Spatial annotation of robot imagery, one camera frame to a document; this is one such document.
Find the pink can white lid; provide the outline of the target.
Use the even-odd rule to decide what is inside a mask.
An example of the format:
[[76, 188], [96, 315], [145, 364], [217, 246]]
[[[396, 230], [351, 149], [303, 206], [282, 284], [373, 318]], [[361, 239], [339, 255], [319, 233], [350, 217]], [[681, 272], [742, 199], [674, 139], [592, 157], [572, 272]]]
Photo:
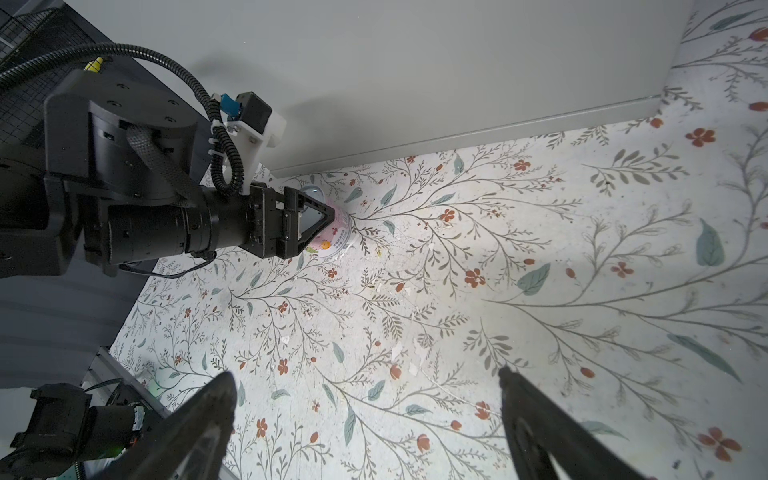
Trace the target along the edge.
[[349, 246], [352, 237], [351, 220], [349, 215], [330, 197], [315, 185], [307, 185], [301, 188], [301, 191], [320, 201], [334, 210], [334, 221], [324, 228], [305, 248], [310, 254], [315, 254], [320, 258], [333, 258]]

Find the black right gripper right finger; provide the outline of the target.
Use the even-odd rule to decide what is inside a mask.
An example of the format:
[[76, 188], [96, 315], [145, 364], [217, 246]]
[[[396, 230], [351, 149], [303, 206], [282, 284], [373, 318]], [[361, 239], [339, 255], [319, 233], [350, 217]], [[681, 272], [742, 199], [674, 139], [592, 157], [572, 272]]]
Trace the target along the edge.
[[498, 372], [501, 417], [519, 479], [640, 479], [642, 475], [596, 440], [523, 375]]

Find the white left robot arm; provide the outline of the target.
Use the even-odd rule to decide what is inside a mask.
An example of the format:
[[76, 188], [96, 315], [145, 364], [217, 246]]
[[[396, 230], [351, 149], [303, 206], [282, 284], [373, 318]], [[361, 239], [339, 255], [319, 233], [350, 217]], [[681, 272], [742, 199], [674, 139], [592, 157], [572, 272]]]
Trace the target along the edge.
[[256, 182], [226, 196], [189, 173], [197, 115], [162, 91], [84, 70], [44, 104], [44, 144], [1, 148], [1, 274], [64, 274], [77, 248], [107, 275], [221, 248], [300, 255], [335, 218], [307, 193]]

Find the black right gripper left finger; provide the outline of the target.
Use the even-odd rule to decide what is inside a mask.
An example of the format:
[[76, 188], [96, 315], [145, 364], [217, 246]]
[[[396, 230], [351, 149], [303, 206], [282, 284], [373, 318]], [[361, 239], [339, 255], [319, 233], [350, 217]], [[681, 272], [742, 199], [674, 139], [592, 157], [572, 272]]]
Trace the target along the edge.
[[234, 376], [219, 374], [95, 477], [217, 479], [237, 404]]

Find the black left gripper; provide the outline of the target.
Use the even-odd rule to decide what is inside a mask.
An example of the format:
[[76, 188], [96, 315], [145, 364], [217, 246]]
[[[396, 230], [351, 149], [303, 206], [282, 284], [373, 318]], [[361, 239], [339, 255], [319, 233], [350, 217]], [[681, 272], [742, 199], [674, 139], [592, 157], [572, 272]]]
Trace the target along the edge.
[[251, 184], [246, 203], [250, 230], [240, 247], [262, 259], [290, 259], [308, 249], [328, 254], [334, 245], [335, 210], [324, 200], [314, 186], [285, 187], [280, 193], [263, 183]]

